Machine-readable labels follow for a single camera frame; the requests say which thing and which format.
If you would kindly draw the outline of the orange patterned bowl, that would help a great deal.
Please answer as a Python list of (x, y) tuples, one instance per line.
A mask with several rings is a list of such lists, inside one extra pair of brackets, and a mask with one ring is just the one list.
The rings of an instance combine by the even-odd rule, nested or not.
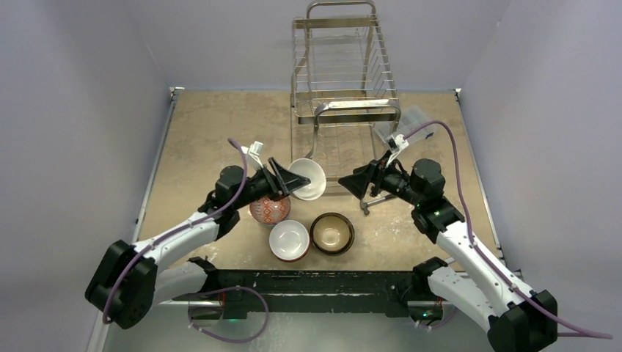
[(249, 205), (249, 212), (258, 223), (270, 227), (274, 226), (289, 217), (291, 212), (290, 197), (278, 201), (263, 197)]

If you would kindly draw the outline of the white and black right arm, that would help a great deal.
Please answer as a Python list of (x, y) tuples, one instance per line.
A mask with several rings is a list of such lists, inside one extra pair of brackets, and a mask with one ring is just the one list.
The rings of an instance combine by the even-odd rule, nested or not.
[(362, 199), (371, 187), (414, 206), (415, 227), (447, 252), (467, 273), (461, 279), (441, 261), (414, 268), (411, 287), (420, 298), (439, 296), (484, 330), (494, 351), (541, 351), (557, 341), (557, 301), (546, 290), (535, 292), (480, 246), (467, 220), (445, 196), (441, 166), (431, 159), (406, 172), (395, 162), (371, 161), (338, 183)]

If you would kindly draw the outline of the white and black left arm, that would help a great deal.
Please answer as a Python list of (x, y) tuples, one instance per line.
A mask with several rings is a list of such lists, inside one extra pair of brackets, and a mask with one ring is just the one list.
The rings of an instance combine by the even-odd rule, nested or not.
[(224, 237), (238, 223), (239, 209), (267, 197), (280, 200), (312, 185), (308, 167), (285, 168), (274, 158), (253, 175), (247, 166), (227, 166), (214, 189), (188, 219), (149, 240), (118, 240), (105, 251), (85, 290), (85, 299), (102, 312), (105, 324), (136, 325), (150, 310), (156, 280), (193, 250)]

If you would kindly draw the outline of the stainless steel dish rack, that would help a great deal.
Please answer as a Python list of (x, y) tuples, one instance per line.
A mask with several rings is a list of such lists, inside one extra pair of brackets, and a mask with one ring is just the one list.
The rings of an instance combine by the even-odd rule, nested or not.
[(376, 5), (311, 1), (291, 35), (292, 158), (318, 163), (326, 194), (345, 195), (338, 179), (384, 154), (374, 125), (393, 132), (401, 114)]

